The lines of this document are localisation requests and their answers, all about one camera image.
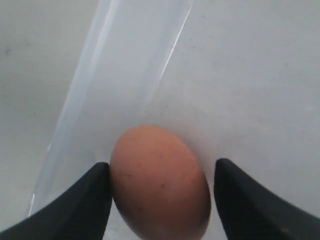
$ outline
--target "brown egg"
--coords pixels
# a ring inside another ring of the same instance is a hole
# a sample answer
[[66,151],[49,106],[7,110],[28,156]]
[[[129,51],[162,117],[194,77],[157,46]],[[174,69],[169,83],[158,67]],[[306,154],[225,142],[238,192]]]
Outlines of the brown egg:
[[115,204],[144,240],[199,240],[211,211],[208,183],[195,153],[151,125],[128,130],[113,149]]

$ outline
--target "egg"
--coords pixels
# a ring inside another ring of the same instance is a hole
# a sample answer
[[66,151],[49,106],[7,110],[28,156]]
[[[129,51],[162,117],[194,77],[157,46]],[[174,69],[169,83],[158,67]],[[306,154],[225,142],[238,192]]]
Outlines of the egg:
[[111,155],[114,202],[143,240],[199,240],[211,211],[210,191],[196,154],[153,125],[128,130]]

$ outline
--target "eggshell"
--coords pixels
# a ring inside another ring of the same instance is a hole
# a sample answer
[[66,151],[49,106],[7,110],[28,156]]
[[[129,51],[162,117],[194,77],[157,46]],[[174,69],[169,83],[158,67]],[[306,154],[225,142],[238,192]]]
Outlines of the eggshell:
[[211,211],[207,180],[195,153],[158,126],[128,130],[110,162],[115,204],[144,240],[198,240]]

